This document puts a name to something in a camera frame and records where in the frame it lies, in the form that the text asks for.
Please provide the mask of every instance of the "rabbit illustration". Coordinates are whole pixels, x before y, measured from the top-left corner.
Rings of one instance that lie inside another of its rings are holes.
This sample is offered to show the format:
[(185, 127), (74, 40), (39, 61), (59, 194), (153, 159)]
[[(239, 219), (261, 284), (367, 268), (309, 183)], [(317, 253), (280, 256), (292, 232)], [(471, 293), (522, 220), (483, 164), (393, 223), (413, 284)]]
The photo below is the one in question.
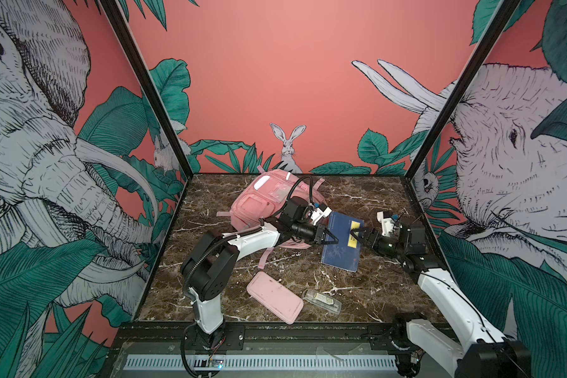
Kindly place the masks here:
[(282, 148), (282, 163), (280, 169), (287, 170), (288, 172), (294, 174), (302, 173), (302, 170), (300, 169), (300, 167), (298, 167), (298, 165), (296, 165), (296, 162), (294, 161), (295, 151), (294, 147), (292, 147), (292, 142), (303, 132), (305, 132), (306, 126), (300, 125), (296, 127), (292, 132), (292, 135), (290, 135), (289, 139), (286, 139), (285, 132), (278, 125), (272, 123), (271, 129), (273, 129), (273, 134), (275, 134), (275, 137), (281, 140), (284, 146)]

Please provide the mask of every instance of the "pink backpack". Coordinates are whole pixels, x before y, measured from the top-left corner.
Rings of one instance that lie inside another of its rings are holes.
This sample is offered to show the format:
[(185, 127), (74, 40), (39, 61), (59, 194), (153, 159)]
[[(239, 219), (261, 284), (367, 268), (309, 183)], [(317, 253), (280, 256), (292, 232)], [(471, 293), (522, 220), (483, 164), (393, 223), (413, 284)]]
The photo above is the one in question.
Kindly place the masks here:
[[(279, 210), (285, 203), (288, 192), (298, 180), (290, 172), (275, 169), (265, 172), (259, 167), (261, 175), (247, 187), (231, 205), (229, 212), (218, 212), (217, 216), (230, 216), (231, 225), (237, 231), (243, 231), (258, 226), (260, 218), (267, 218)], [(318, 192), (319, 185), (325, 180), (319, 179), (313, 185), (313, 202), (325, 204), (324, 196)], [(304, 198), (309, 201), (309, 185), (304, 181), (300, 183), (292, 196)], [(307, 243), (297, 243), (293, 240), (280, 245), (284, 248), (306, 249)]]

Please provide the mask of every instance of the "rabbit ear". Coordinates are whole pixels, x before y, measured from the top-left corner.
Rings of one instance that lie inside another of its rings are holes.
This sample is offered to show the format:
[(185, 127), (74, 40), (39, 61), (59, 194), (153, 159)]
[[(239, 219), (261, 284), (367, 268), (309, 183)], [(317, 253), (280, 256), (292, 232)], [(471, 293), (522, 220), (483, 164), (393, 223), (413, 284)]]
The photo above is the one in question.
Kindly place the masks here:
[(272, 123), (271, 124), (271, 129), (273, 129), (273, 134), (275, 134), (275, 138), (281, 140), (281, 141), (285, 141), (285, 132), (283, 132), (283, 130), (281, 129), (281, 127), (279, 127), (278, 125)]
[(295, 140), (296, 138), (300, 137), (301, 134), (303, 132), (305, 132), (305, 130), (306, 130), (305, 125), (300, 125), (300, 126), (296, 127), (296, 129), (294, 129), (294, 131), (292, 132), (292, 135), (290, 135), (289, 139)]

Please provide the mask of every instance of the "marble tabletop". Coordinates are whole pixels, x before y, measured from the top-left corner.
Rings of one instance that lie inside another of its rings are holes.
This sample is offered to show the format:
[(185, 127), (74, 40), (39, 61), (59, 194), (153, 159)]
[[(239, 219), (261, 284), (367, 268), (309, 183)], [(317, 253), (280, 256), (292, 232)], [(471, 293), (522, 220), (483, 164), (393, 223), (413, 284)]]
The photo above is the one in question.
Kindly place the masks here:
[[(219, 218), (216, 213), (228, 211), (254, 178), (196, 175), (192, 179), (138, 320), (193, 320), (190, 301), (182, 295), (181, 265), (206, 231), (234, 231), (227, 218)], [(333, 211), (363, 219), (367, 225), (378, 225), (376, 213), (381, 210), (416, 216), (398, 178), (326, 177), (319, 192)], [(422, 312), (432, 322), (444, 322), (438, 308), (398, 262), (362, 248), (357, 272), (348, 272), (322, 264), (322, 249), (323, 246), (305, 250), (277, 247), (266, 263), (265, 273), (295, 294), (302, 297), (305, 289), (316, 289), (342, 303), (341, 313), (335, 315), (305, 301), (297, 321), (391, 322), (397, 312)], [(262, 251), (253, 253), (236, 264), (222, 293), (226, 321), (280, 321), (246, 291), (259, 271), (261, 254)]]

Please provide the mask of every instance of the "book cover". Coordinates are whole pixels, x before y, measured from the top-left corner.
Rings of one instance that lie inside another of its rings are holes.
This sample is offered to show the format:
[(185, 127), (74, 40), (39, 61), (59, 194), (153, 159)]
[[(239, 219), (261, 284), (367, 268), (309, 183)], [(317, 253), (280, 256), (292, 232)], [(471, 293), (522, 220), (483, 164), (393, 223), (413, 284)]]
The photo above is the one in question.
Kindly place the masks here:
[(351, 236), (351, 229), (363, 227), (363, 221), (337, 212), (333, 212), (328, 218), (328, 229), (339, 241), (338, 244), (324, 246), (322, 263), (356, 272), (361, 245)]

